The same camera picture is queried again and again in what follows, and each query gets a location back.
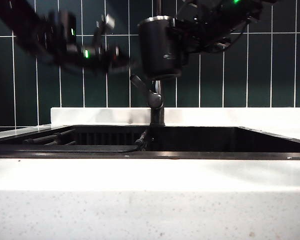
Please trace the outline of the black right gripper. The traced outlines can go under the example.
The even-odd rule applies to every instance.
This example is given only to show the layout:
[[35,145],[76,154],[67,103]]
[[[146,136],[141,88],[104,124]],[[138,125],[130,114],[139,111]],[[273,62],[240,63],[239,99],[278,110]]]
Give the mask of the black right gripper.
[[232,45],[229,2],[214,2],[212,6],[204,2],[185,2],[184,6],[196,10],[193,20],[189,24],[184,20],[171,20],[168,28],[180,52],[182,66],[188,64],[190,53],[220,53]]

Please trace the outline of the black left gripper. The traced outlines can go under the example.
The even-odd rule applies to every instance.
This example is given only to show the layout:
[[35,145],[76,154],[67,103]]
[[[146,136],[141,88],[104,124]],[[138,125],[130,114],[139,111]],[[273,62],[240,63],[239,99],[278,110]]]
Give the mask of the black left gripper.
[[121,73],[140,66],[118,46],[106,47],[102,44],[67,44],[62,53],[62,67],[68,70],[86,69],[93,72]]

